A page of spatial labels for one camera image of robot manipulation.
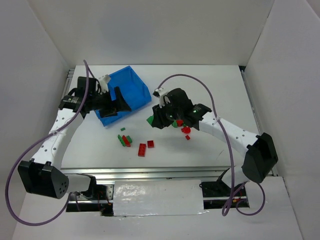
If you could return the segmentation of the green square lego brick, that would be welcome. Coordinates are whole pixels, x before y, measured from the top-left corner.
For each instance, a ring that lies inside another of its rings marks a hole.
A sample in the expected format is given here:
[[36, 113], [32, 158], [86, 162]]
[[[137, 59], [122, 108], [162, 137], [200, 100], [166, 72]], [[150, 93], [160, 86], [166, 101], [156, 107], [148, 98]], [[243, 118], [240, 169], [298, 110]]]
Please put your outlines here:
[[153, 120], [154, 120], [154, 116], [153, 116], [153, 115], [151, 115], [150, 117], [148, 117], [148, 118], [146, 119], [146, 121], [148, 122], [148, 124], [149, 124], [151, 127], [154, 127], [154, 126], [153, 126]]

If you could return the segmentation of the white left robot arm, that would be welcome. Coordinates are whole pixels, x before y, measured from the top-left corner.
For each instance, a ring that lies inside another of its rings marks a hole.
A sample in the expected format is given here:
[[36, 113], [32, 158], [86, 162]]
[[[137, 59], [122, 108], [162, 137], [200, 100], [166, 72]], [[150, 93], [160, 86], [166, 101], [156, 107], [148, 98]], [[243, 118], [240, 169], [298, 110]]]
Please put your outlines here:
[[99, 111], [103, 117], [113, 117], [132, 110], [118, 86], [113, 89], [112, 98], [110, 80], [109, 75], [99, 79], [80, 76], [77, 87], [61, 99], [49, 137], [41, 140], [41, 147], [29, 161], [22, 160], [17, 167], [27, 193], [61, 199], [70, 184], [68, 176], [61, 172], [62, 161], [86, 115]]

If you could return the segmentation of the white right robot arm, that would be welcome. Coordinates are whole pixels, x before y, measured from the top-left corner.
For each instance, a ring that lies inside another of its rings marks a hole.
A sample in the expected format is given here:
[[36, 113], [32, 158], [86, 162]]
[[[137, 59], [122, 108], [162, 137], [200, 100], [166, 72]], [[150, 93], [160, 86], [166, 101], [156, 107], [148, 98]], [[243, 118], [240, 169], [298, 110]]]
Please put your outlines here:
[[218, 181], [223, 188], [239, 186], [245, 182], [262, 183], [278, 162], [278, 155], [272, 137], [246, 131], [231, 122], [214, 116], [212, 110], [203, 104], [193, 104], [181, 88], [166, 91], [162, 87], [153, 95], [159, 103], [153, 106], [153, 128], [163, 129], [175, 120], [200, 132], [210, 134], [237, 151], [243, 158], [241, 166], [226, 170]]

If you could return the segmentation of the large red green lego assembly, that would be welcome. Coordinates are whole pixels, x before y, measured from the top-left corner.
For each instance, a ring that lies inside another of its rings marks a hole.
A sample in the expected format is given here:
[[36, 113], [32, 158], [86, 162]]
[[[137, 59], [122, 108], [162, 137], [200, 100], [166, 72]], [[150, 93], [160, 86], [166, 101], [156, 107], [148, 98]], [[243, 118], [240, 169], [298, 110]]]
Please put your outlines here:
[[183, 127], [186, 126], [186, 125], [184, 124], [184, 121], [181, 120], [181, 119], [174, 120], [171, 125], [172, 125], [172, 127], [174, 127], [174, 128], [183, 128]]

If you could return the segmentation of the blue plastic divided bin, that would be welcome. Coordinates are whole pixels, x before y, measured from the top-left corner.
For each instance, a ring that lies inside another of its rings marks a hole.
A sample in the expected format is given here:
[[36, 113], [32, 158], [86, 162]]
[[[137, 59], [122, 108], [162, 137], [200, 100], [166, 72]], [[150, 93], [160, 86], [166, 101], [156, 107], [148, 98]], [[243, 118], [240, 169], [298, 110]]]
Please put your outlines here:
[[116, 116], [101, 117], [100, 112], [96, 111], [96, 116], [104, 127], [110, 126], [116, 121], [123, 119], [152, 101], [152, 97], [147, 85], [137, 75], [131, 66], [126, 66], [110, 75], [108, 89], [111, 93], [111, 99], [114, 100], [115, 87], [119, 87], [122, 96], [131, 108], [131, 112], [118, 112]]

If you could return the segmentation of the red round lego piece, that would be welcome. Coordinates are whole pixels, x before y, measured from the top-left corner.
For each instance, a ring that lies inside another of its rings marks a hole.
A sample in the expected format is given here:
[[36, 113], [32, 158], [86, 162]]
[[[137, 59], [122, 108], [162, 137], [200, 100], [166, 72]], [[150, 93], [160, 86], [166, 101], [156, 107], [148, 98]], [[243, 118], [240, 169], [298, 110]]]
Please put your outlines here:
[[184, 133], [184, 134], [189, 134], [191, 132], [191, 128], [188, 127], [188, 126], [185, 126], [183, 128], [181, 128], [181, 131]]

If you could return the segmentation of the long green lego plate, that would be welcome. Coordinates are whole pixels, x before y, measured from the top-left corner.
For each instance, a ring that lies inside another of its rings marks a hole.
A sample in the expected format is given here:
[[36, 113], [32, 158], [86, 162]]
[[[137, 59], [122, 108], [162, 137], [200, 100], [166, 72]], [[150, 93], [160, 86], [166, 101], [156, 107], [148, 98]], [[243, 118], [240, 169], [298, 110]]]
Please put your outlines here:
[[117, 138], [118, 138], [118, 140], [120, 141], [120, 143], [122, 144], [122, 146], [123, 146], [123, 147], [125, 147], [125, 146], [126, 146], [126, 144], [125, 144], [125, 142], [124, 142], [124, 140], [123, 140], [122, 136], [121, 136], [120, 134], [118, 134], [118, 135], [117, 135]]

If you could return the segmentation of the green numbered lego brick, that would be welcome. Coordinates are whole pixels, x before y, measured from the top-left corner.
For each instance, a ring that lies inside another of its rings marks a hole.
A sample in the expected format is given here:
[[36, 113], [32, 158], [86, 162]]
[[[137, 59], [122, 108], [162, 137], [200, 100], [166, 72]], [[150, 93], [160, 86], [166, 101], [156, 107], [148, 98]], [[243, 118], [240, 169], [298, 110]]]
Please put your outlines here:
[[129, 141], [130, 144], [133, 142], [133, 140], [131, 139], [131, 137], [129, 135], [127, 135], [126, 138], [127, 138], [127, 140]]

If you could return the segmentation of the red rounded lego brick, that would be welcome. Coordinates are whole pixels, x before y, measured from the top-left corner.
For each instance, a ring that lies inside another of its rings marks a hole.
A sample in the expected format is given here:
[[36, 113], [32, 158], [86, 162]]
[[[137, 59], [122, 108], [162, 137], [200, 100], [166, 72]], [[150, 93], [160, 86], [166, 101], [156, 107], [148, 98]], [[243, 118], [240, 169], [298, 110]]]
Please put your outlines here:
[[129, 143], [129, 141], [127, 140], [125, 135], [122, 136], [122, 139], [125, 142], [126, 147], [130, 147], [131, 146], [131, 143]]

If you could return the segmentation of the red square lego brick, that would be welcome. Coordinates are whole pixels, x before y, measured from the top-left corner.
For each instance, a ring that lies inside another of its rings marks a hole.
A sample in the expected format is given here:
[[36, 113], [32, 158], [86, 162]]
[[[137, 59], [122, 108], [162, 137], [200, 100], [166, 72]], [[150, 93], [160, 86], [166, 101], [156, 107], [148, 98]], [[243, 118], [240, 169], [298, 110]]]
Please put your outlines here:
[[154, 148], [155, 147], [155, 143], [153, 140], [148, 140], [147, 141], [147, 147], [148, 148]]

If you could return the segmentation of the red two by four lego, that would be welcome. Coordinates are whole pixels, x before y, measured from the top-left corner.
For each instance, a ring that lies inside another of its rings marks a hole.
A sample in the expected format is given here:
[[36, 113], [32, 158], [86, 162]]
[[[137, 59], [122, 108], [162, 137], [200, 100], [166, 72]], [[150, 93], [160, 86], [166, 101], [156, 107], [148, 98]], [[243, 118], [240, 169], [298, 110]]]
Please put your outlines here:
[[139, 148], [138, 148], [138, 156], [139, 157], [145, 157], [146, 155], [146, 148], [147, 148], [147, 145], [145, 143], [140, 143], [139, 144]]

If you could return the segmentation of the silver foil tape sheet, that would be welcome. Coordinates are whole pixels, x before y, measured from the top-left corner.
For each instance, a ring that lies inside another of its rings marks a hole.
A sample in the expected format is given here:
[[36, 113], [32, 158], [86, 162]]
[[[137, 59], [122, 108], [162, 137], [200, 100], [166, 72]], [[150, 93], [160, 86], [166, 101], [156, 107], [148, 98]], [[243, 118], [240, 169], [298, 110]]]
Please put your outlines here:
[[200, 180], [117, 181], [113, 214], [117, 217], [203, 214]]

